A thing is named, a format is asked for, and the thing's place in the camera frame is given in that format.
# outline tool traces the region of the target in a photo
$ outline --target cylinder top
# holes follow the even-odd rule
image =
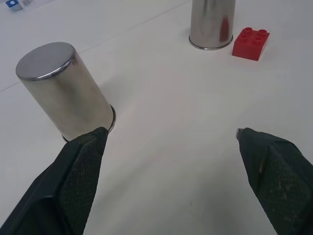
[[[16,65],[21,80],[37,81],[64,71],[74,59],[75,48],[68,43],[49,43],[25,55]]]

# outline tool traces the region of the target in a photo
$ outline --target metal cup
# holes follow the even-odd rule
[[[16,75],[67,141],[99,126],[112,130],[115,111],[71,44],[34,49],[19,61]]]
[[[198,49],[223,48],[233,40],[235,0],[193,0],[189,42]]]

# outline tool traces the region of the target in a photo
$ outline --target metal tip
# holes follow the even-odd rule
[[[242,131],[243,131],[243,129],[241,129],[241,128],[238,128],[238,129],[237,129],[237,132],[236,132],[236,139],[239,138],[239,135],[241,134]]]

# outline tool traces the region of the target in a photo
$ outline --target metal canister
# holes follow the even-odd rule
[[[99,126],[112,130],[115,111],[71,44],[34,49],[18,62],[16,75],[67,141]]]
[[[198,49],[220,49],[233,40],[235,0],[193,0],[189,42]]]

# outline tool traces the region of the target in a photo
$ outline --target white tabletop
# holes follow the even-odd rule
[[[191,1],[86,2],[7,14],[17,46],[0,57],[9,77],[0,82],[0,223],[64,145],[26,88],[7,87],[18,82],[19,57],[61,40],[77,48],[117,112],[85,234],[276,234],[248,184],[235,134],[250,127],[288,139],[313,163],[313,1],[237,1],[234,37],[249,26],[270,33],[259,62],[231,56],[233,43],[190,46]],[[63,14],[61,28],[55,13]],[[40,27],[28,29],[30,18]]]

